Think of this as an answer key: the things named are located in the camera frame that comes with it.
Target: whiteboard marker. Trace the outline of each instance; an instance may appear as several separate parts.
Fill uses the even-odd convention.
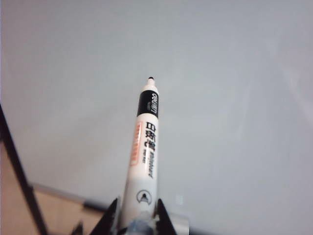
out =
[[[119,229],[140,215],[153,216],[157,201],[158,91],[149,77],[138,104],[137,119]]]

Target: gray wall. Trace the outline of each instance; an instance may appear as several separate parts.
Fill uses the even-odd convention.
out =
[[[313,233],[312,1],[1,3],[1,104],[32,183],[122,195],[154,76],[169,211],[222,235]]]

